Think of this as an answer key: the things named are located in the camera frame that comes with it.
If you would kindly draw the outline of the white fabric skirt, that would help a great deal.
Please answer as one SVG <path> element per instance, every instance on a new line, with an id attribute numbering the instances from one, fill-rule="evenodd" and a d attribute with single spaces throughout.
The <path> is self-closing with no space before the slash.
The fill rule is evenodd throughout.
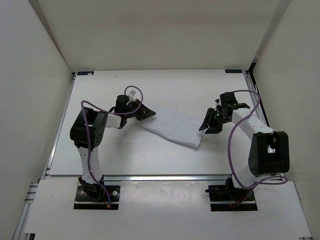
<path id="1" fill-rule="evenodd" d="M 199 131 L 201 122 L 198 118 L 157 104 L 152 108 L 156 114 L 142 121 L 144 129 L 173 143 L 199 148 L 204 132 Z"/>

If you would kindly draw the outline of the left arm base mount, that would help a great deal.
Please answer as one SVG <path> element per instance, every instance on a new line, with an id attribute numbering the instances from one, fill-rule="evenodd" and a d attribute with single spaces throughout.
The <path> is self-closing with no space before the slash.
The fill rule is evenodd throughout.
<path id="1" fill-rule="evenodd" d="M 104 187 L 109 196 L 100 185 L 86 183 L 79 177 L 73 208 L 75 210 L 118 210 L 121 186 L 105 185 Z"/>

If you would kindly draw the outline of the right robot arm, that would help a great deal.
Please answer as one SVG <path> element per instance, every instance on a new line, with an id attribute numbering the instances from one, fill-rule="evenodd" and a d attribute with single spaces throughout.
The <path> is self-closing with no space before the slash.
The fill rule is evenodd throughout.
<path id="1" fill-rule="evenodd" d="M 227 140 L 227 157 L 232 183 L 225 186 L 224 193 L 230 200 L 238 199 L 243 189 L 257 185 L 269 185 L 271 179 L 282 178 L 290 169 L 289 136 L 276 131 L 254 115 L 258 105 L 251 108 L 236 99 L 235 91 L 219 96 L 214 108 L 208 108 L 199 130 L 205 134 L 219 134 L 223 125 L 233 123 Z M 235 170 L 232 160 L 231 143 L 236 129 L 242 130 L 250 140 L 247 166 Z"/>

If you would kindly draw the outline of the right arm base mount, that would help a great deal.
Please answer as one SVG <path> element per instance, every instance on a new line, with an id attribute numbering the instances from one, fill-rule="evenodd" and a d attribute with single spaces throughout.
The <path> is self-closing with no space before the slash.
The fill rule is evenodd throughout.
<path id="1" fill-rule="evenodd" d="M 224 185 L 208 185 L 205 193 L 209 196 L 211 212 L 252 212 L 258 210 L 254 192 L 250 189 L 235 187 L 231 176 L 225 180 Z"/>

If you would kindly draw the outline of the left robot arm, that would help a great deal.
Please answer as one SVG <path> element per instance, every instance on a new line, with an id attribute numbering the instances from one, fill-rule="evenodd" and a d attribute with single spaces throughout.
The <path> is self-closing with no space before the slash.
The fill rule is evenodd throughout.
<path id="1" fill-rule="evenodd" d="M 111 201 L 110 193 L 104 184 L 100 168 L 98 147 L 101 144 L 106 128 L 123 129 L 128 119 L 135 118 L 141 122 L 156 115 L 139 99 L 122 94 L 118 95 L 109 111 L 95 110 L 94 106 L 85 107 L 81 102 L 81 110 L 70 129 L 70 139 L 76 146 L 81 159 L 82 176 L 78 178 L 82 190 L 95 201 Z"/>

